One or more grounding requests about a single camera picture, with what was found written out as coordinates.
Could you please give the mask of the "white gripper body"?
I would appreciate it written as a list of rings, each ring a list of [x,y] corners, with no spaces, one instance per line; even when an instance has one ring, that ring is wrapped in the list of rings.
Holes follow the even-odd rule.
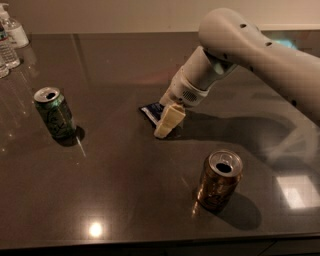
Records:
[[[228,76],[235,68],[236,64],[211,56],[198,46],[173,76],[164,95],[170,97],[169,104],[195,107],[208,96],[214,83]]]

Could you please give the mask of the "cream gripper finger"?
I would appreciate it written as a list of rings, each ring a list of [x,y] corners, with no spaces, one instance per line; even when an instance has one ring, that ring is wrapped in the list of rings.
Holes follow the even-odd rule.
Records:
[[[170,103],[170,97],[168,95],[163,95],[159,100],[159,104],[162,105],[163,107],[165,107],[169,103]]]
[[[182,105],[177,103],[166,105],[156,125],[154,136],[159,139],[167,137],[183,121],[185,116],[185,108]]]

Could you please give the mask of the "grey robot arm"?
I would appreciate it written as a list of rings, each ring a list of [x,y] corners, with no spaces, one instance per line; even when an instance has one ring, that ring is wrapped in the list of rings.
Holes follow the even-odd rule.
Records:
[[[159,100],[164,107],[154,136],[163,139],[185,118],[185,109],[207,97],[239,65],[268,84],[314,123],[320,121],[320,59],[264,36],[239,13],[219,8],[200,23],[200,45]]]

